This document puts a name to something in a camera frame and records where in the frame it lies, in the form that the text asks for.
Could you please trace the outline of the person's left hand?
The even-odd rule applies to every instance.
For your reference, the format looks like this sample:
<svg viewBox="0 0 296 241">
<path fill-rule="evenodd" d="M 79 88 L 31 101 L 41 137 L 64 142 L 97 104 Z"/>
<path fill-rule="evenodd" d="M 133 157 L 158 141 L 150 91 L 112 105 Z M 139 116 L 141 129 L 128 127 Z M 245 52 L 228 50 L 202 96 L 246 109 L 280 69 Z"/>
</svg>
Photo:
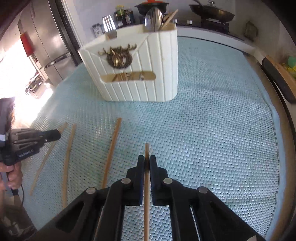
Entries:
<svg viewBox="0 0 296 241">
<path fill-rule="evenodd" d="M 4 163 L 0 163 L 1 172 L 8 173 L 9 181 L 7 182 L 7 186 L 13 190 L 19 189 L 22 184 L 23 174 L 21 166 L 21 162 L 18 162 L 13 166 L 6 166 Z"/>
</svg>

